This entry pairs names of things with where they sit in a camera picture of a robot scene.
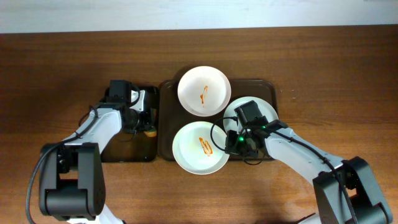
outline white plate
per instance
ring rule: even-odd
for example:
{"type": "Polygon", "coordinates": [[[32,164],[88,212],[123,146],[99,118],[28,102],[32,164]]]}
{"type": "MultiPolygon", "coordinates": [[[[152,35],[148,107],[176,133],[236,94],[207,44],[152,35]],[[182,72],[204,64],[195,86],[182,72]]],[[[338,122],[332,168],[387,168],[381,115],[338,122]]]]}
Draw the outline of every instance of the white plate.
{"type": "MultiPolygon", "coordinates": [[[[212,143],[210,138],[212,125],[204,121],[193,122],[185,125],[174,137],[174,158],[183,169],[192,174],[205,175],[216,172],[229,158],[229,154],[225,154],[212,143]]],[[[213,139],[219,147],[225,148],[226,134],[218,126],[213,129],[213,139]]]]}
{"type": "Polygon", "coordinates": [[[222,111],[231,98],[231,85],[218,69],[200,66],[189,70],[178,84],[178,99],[191,114],[212,116],[222,111]]]}
{"type": "MultiPolygon", "coordinates": [[[[262,113],[262,115],[264,115],[267,118],[268,122],[278,119],[278,114],[276,113],[275,109],[267,101],[253,96],[245,96],[237,100],[234,100],[226,108],[224,112],[224,118],[229,116],[236,116],[235,108],[252,100],[254,100],[254,102],[257,103],[260,112],[262,113]]],[[[224,130],[226,132],[228,132],[229,130],[240,131],[241,129],[242,129],[241,123],[239,123],[237,126],[236,121],[233,121],[231,119],[224,120],[224,130]]]]}

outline dark brown tray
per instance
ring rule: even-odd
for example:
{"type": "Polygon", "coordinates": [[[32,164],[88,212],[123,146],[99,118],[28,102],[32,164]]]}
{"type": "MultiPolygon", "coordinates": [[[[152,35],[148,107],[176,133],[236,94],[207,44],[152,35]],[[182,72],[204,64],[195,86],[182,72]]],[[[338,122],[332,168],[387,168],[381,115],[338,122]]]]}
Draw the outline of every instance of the dark brown tray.
{"type": "MultiPolygon", "coordinates": [[[[174,161],[173,156],[173,139],[176,133],[186,124],[195,121],[208,121],[214,123],[218,118],[222,118],[224,111],[210,116],[199,117],[190,114],[186,111],[177,96],[177,87],[179,80],[167,80],[163,82],[160,87],[160,105],[159,105],[159,128],[158,128],[158,141],[157,153],[166,161],[174,161]]],[[[232,94],[229,102],[232,102],[240,97],[255,96],[267,101],[274,107],[278,113],[276,103],[275,88],[272,83],[264,80],[229,80],[231,84],[232,94]]],[[[242,157],[233,156],[229,157],[230,161],[242,160],[242,157]]]]}
{"type": "Polygon", "coordinates": [[[117,133],[101,153],[102,162],[150,162],[156,158],[156,137],[149,138],[144,133],[117,133]]]}

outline wooden table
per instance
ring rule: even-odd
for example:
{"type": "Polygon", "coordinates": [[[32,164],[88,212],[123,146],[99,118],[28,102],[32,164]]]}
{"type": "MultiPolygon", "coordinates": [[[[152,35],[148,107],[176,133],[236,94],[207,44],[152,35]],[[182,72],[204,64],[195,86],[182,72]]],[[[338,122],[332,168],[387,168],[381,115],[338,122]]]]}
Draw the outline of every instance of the wooden table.
{"type": "MultiPolygon", "coordinates": [[[[158,85],[198,65],[277,88],[280,119],[332,154],[373,168],[398,218],[398,26],[0,35],[0,220],[26,223],[29,177],[110,79],[158,85]]],[[[175,162],[103,164],[106,204],[127,223],[282,223],[317,212],[285,164],[229,162],[206,176],[175,162]]],[[[37,223],[54,223],[38,209],[37,223]]]]}

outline sauce smear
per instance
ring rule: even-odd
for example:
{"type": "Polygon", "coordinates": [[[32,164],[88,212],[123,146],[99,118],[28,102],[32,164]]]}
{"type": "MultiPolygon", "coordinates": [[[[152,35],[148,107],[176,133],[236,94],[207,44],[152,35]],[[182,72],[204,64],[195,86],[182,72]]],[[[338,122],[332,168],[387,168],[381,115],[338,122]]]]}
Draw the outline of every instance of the sauce smear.
{"type": "Polygon", "coordinates": [[[213,150],[211,149],[211,146],[209,144],[208,141],[203,141],[203,138],[199,138],[200,144],[201,144],[201,148],[203,149],[203,151],[205,152],[205,154],[210,157],[210,155],[212,155],[213,150]]]}
{"type": "Polygon", "coordinates": [[[200,95],[201,103],[203,104],[203,107],[205,107],[205,98],[206,98],[206,95],[207,95],[207,89],[208,89],[208,86],[205,86],[205,89],[203,90],[203,93],[200,95]]]}

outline white bowl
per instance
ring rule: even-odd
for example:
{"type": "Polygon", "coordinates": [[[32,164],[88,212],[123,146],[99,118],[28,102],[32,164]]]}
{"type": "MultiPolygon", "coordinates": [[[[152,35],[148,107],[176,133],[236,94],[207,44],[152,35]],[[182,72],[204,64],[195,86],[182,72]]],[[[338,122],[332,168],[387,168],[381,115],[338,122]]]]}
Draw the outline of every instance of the white bowl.
{"type": "Polygon", "coordinates": [[[200,66],[189,70],[178,84],[178,99],[191,114],[212,116],[222,111],[231,98],[231,85],[218,69],[200,66]]]}
{"type": "MultiPolygon", "coordinates": [[[[216,172],[229,158],[229,154],[219,150],[211,141],[212,125],[204,121],[193,122],[185,125],[174,137],[174,158],[183,169],[192,174],[216,172]]],[[[213,129],[213,139],[219,147],[225,148],[226,134],[218,126],[213,129]]]]}

